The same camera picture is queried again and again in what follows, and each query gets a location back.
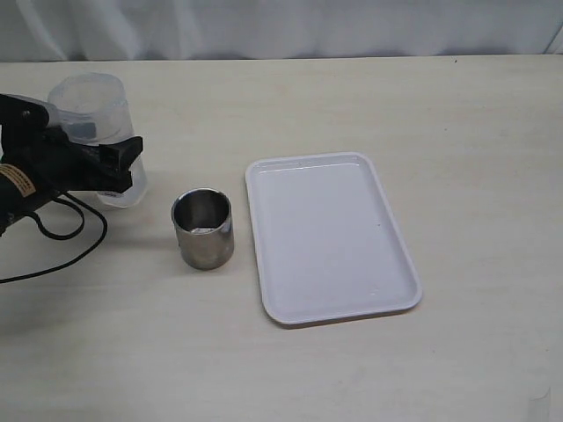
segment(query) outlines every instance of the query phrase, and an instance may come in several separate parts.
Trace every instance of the white tray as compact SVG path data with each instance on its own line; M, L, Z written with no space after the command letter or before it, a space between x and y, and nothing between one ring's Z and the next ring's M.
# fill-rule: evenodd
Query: white tray
M246 171L264 308L281 324L405 310L422 289L371 161L261 160Z

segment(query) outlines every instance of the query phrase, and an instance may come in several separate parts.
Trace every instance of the white curtain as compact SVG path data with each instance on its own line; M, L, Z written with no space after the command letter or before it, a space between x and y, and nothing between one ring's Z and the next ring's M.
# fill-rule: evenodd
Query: white curtain
M563 0L11 0L0 61L538 54Z

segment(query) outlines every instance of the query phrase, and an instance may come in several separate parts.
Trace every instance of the stainless steel cup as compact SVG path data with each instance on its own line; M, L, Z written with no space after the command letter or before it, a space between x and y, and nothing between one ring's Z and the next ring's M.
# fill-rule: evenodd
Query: stainless steel cup
M193 268L212 270L225 264L235 249L229 199L214 189L182 193L172 205L182 258Z

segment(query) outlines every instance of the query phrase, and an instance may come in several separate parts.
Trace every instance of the label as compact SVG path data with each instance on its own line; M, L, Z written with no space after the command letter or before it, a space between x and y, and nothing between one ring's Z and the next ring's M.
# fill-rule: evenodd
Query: label
M18 167L11 164L0 164L0 174L16 186L24 198L37 192L35 185L27 175Z

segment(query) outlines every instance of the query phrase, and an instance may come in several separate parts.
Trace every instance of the clear plastic cup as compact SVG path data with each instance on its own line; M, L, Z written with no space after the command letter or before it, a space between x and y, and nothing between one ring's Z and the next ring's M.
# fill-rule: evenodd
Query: clear plastic cup
M134 136L125 88L115 76L87 73L67 77L48 95L59 109L61 126L72 142L111 144ZM98 192L113 207L131 207L147 191L147 176L138 157L131 165L133 185L124 193Z

